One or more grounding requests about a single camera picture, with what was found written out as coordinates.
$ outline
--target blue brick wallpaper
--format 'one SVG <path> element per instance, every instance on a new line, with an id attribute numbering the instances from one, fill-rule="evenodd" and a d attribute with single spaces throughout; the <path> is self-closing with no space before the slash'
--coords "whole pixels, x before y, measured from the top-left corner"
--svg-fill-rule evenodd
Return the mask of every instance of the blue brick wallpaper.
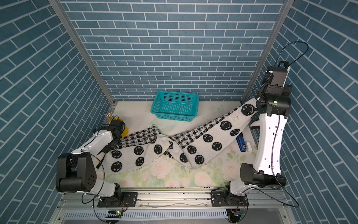
<path id="1" fill-rule="evenodd" d="M 0 0 L 0 223 L 47 223 L 55 162 L 103 121 L 107 98 L 47 0 Z"/>
<path id="2" fill-rule="evenodd" d="M 252 93 L 267 66 L 295 40 L 310 50 L 286 81 L 293 85 L 281 168 L 301 207 L 297 223 L 358 223 L 358 2 L 295 0 Z M 286 48 L 292 62 L 306 50 Z"/>
<path id="3" fill-rule="evenodd" d="M 63 0 L 116 101 L 241 99 L 284 0 Z"/>

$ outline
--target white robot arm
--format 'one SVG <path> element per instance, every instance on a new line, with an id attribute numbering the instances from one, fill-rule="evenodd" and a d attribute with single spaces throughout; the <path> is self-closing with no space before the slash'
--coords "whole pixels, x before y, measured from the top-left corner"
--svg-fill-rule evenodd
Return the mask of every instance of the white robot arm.
<path id="1" fill-rule="evenodd" d="M 124 123 L 112 120 L 107 127 L 95 130 L 93 136 L 71 153 L 61 154 L 57 159 L 56 189 L 59 192 L 85 192 L 100 197 L 113 197 L 114 202 L 121 198 L 118 184 L 109 183 L 97 177 L 93 161 L 100 164 L 97 168 L 104 170 L 100 159 L 101 151 L 112 149 L 121 138 Z"/>
<path id="2" fill-rule="evenodd" d="M 257 155 L 254 163 L 243 163 L 240 179 L 230 183 L 230 193 L 245 196 L 252 188 L 265 186 L 284 186 L 286 179 L 281 175 L 280 151 L 282 134 L 290 113 L 289 94 L 292 87 L 285 85 L 288 62 L 280 62 L 279 67 L 268 67 L 267 81 L 255 95 L 259 120 L 251 127 L 260 128 Z"/>

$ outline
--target teal plastic basket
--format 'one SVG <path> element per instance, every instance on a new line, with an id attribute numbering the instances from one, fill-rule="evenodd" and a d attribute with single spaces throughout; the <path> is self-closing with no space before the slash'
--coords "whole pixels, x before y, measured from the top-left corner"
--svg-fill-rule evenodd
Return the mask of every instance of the teal plastic basket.
<path id="1" fill-rule="evenodd" d="M 192 121 L 198 104 L 199 96 L 195 93 L 159 91 L 150 112 L 160 119 Z"/>

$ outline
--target metal grate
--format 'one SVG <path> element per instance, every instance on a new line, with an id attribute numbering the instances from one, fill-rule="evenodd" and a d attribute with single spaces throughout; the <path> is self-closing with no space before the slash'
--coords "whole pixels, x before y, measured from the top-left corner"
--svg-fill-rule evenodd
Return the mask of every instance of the metal grate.
<path id="1" fill-rule="evenodd" d="M 164 219 L 220 219 L 227 218 L 226 209 L 139 209 L 128 210 L 122 218 L 109 218 L 113 216 L 108 210 L 96 211 L 97 215 L 106 220 L 123 221 L 145 221 L 145 220 L 164 220 Z M 64 219 L 66 220 L 96 220 L 96 216 L 91 210 L 67 211 Z"/>

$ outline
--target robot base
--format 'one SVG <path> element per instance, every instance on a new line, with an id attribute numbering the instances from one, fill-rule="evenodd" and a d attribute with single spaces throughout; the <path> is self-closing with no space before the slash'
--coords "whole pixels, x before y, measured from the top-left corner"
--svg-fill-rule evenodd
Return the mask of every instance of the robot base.
<path id="1" fill-rule="evenodd" d="M 212 191 L 211 206 L 213 207 L 224 207 L 224 206 L 248 206 L 247 196 L 237 196 L 230 193 L 229 185 L 225 186 L 225 191 Z"/>
<path id="2" fill-rule="evenodd" d="M 121 205 L 123 205 L 122 202 L 124 202 L 124 207 L 127 206 L 127 203 L 128 203 L 129 208 L 135 207 L 135 203 L 137 202 L 138 193 L 137 192 L 122 192 L 119 184 L 115 184 L 115 185 L 116 185 L 116 189 L 115 189 L 113 196 L 102 197 L 99 200 L 97 207 L 99 207 L 99 208 L 116 208 L 116 207 L 120 207 Z"/>
<path id="3" fill-rule="evenodd" d="M 120 200 L 118 198 L 112 197 L 104 197 L 102 198 L 102 201 L 98 202 L 97 207 L 99 208 L 117 208 L 122 206 L 122 201 L 124 201 L 124 206 L 127 206 L 127 200 L 128 199 L 128 207 L 133 208 L 135 207 L 135 204 L 137 202 L 137 192 L 124 192 L 122 193 L 122 197 Z"/>

